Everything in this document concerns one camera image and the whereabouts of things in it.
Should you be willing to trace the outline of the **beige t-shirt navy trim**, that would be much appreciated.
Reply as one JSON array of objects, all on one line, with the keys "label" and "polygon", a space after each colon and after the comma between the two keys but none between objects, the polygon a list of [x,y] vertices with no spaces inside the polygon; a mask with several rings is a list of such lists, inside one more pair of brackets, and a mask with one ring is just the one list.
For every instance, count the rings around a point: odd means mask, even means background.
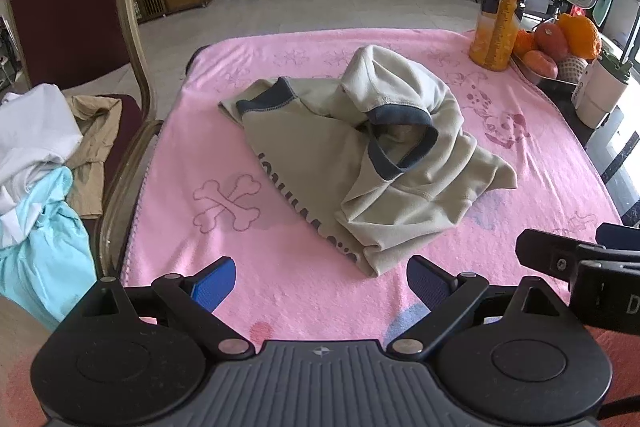
[{"label": "beige t-shirt navy trim", "polygon": [[425,66],[363,46],[337,79],[262,79],[221,109],[278,191],[370,277],[456,227],[515,170],[477,143]]}]

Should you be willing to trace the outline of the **dark red wooden chair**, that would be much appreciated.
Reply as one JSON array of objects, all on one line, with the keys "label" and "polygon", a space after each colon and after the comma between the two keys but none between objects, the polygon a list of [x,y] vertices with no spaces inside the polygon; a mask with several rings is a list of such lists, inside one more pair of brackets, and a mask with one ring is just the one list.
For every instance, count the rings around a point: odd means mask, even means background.
[{"label": "dark red wooden chair", "polygon": [[160,132],[134,0],[6,0],[18,54],[29,86],[52,83],[78,88],[122,66],[134,73],[139,98],[121,94],[122,118],[105,163],[103,213],[87,219],[100,275],[122,273],[126,247],[113,242],[116,222],[132,222],[137,196],[134,175]]}]

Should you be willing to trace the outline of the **tan garment on chair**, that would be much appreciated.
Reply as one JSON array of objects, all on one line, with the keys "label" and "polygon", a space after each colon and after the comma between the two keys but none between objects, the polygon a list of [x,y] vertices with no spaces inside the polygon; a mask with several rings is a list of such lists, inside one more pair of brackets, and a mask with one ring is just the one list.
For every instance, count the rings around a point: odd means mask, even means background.
[{"label": "tan garment on chair", "polygon": [[66,202],[82,219],[103,213],[105,163],[119,132],[122,101],[109,96],[71,95],[66,102],[82,135],[75,153],[66,161],[73,185]]}]

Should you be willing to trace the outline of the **white garment on chair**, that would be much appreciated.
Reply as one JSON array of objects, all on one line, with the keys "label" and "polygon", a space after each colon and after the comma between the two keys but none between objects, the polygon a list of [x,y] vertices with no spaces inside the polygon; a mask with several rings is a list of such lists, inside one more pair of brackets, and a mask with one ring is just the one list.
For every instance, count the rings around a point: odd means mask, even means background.
[{"label": "white garment on chair", "polygon": [[66,163],[82,134],[63,93],[43,83],[1,101],[1,212],[14,209],[32,186]]}]

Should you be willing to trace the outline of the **orange fruit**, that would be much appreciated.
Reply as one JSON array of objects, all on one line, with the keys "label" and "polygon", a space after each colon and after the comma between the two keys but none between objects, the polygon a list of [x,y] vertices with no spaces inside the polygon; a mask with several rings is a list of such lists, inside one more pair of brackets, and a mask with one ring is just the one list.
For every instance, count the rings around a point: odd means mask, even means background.
[{"label": "orange fruit", "polygon": [[600,34],[588,17],[562,13],[556,24],[562,30],[571,54],[586,61],[593,61],[600,55]]}]

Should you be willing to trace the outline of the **orange juice bottle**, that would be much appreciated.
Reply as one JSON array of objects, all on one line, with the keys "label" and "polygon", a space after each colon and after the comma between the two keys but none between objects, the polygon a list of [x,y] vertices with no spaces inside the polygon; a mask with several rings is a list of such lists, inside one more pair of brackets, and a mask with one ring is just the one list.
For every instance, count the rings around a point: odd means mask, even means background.
[{"label": "orange juice bottle", "polygon": [[469,58],[501,72],[509,66],[526,0],[482,0]]}]

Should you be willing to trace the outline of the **light blue garment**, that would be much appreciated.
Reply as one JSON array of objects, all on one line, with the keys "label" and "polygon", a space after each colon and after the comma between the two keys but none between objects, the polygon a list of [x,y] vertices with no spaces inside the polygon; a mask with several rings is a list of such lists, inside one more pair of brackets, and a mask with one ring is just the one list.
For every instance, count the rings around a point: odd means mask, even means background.
[{"label": "light blue garment", "polygon": [[72,184],[55,168],[1,217],[1,295],[49,331],[96,283],[88,232],[66,202]]}]

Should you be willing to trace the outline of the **metal fruit tray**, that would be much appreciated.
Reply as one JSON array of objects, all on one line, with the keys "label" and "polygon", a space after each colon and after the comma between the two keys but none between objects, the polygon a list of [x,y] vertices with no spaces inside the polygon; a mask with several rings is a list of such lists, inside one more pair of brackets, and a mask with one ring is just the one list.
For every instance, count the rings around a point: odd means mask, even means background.
[{"label": "metal fruit tray", "polygon": [[533,69],[530,69],[516,55],[511,55],[511,60],[515,64],[515,66],[518,68],[518,70],[522,73],[522,75],[529,82],[531,82],[533,84],[536,84],[536,86],[538,86],[538,84],[541,84],[542,82],[555,82],[555,83],[559,83],[559,84],[564,84],[564,86],[568,86],[568,87],[571,87],[571,88],[575,88],[577,86],[577,83],[573,82],[573,81],[566,81],[566,80],[563,80],[563,79],[551,78],[551,77],[546,77],[546,76],[537,74],[536,72],[533,71]]}]

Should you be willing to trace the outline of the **red apple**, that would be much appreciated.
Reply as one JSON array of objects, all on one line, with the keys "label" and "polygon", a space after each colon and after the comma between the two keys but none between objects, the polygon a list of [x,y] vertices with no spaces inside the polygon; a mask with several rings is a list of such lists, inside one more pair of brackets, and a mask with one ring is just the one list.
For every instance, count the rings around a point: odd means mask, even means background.
[{"label": "red apple", "polygon": [[561,28],[555,23],[542,23],[533,32],[539,49],[555,62],[564,61],[570,49]]}]

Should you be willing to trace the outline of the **pink cartoon blanket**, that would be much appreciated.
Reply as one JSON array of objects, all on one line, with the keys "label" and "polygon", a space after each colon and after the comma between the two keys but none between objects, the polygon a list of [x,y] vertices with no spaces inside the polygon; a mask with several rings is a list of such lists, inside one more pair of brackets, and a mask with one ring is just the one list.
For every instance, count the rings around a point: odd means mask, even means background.
[{"label": "pink cartoon blanket", "polygon": [[472,426],[431,369],[385,347],[427,317],[421,255],[495,284],[529,278],[516,238],[593,239],[617,217],[559,109],[488,72],[450,31],[233,39],[195,55],[160,132],[122,279],[221,256],[217,314],[259,347],[226,363],[175,426]]}]

